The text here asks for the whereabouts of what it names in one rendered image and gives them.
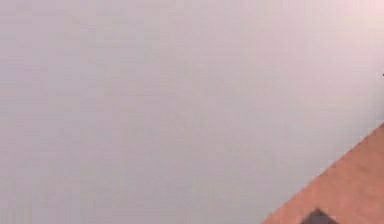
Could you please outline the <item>dark grey angular object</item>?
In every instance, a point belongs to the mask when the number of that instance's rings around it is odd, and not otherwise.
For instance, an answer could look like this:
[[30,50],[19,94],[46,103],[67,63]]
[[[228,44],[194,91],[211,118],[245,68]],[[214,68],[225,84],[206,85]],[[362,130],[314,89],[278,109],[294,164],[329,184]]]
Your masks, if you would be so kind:
[[309,213],[300,224],[338,224],[321,209],[315,209]]

